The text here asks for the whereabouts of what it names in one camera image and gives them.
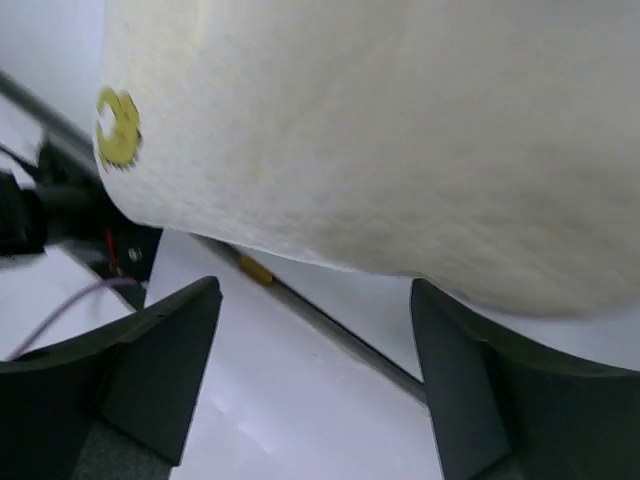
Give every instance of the cable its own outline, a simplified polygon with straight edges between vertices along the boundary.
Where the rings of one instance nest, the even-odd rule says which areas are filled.
[[[24,159],[13,150],[10,150],[9,147],[1,143],[0,143],[0,152],[11,157],[13,161],[15,161],[18,165],[20,165],[20,168],[22,168],[22,170],[24,170],[25,173],[27,173],[27,175],[29,175],[34,181],[37,182],[38,180],[41,180],[42,173],[40,172],[40,170],[38,170],[38,167],[33,165],[31,162]]]
[[[105,232],[105,236],[107,237],[107,250],[109,250],[109,271],[115,275],[124,277],[126,276],[124,271],[118,265],[118,257],[116,257],[116,248],[113,242],[113,232],[111,229],[107,229]]]
[[[29,336],[16,347],[13,352],[7,357],[7,362],[11,362],[22,355],[25,351],[27,351],[41,336],[44,332],[46,332],[54,323],[56,323],[63,313],[65,313],[69,308],[75,305],[79,300],[86,297],[88,294],[95,292],[96,290],[101,290],[103,288],[110,287],[120,287],[126,285],[136,285],[136,282],[133,278],[126,277],[117,277],[117,278],[108,278],[106,280],[100,280],[99,282],[93,283],[91,285],[86,286],[79,292],[75,293],[71,297],[62,303],[58,308],[56,308],[53,312],[51,312],[38,327],[29,334]]]

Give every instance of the red wire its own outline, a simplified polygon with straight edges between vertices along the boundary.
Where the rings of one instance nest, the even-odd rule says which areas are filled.
[[[106,236],[107,236],[107,248],[109,249],[109,255],[111,256],[111,264],[110,264],[111,272],[117,273],[118,275],[122,275],[122,270],[120,269],[120,266],[118,265],[118,259],[116,258],[116,251],[113,243],[113,233],[111,232],[110,228],[107,229]]]

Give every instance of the yellow sticker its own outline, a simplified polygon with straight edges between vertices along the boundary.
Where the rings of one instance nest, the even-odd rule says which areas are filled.
[[[96,141],[98,154],[105,168],[112,166],[128,169],[138,159],[140,135],[140,116],[131,95],[127,92],[117,94],[112,88],[103,88],[98,96],[98,114],[103,115],[105,108],[113,113],[111,132],[105,136],[100,122],[96,122]]]

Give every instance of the white plush object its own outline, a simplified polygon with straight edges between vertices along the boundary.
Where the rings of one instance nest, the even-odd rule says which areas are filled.
[[[130,93],[142,143],[102,178],[134,221],[424,275],[515,314],[638,296],[640,2],[106,13],[103,84]]]

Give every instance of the black device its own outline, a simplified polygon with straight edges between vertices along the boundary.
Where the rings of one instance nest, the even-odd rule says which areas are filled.
[[[426,280],[411,312],[445,480],[640,478],[640,374],[540,345]]]
[[[169,478],[221,300],[217,280],[204,278],[143,311],[0,363],[0,478]]]
[[[129,221],[99,178],[49,141],[40,147],[37,164],[2,145],[0,154],[13,158],[35,182],[22,188],[10,171],[0,170],[0,267],[64,244],[102,278],[136,279],[137,285],[116,290],[141,309],[162,231]]]

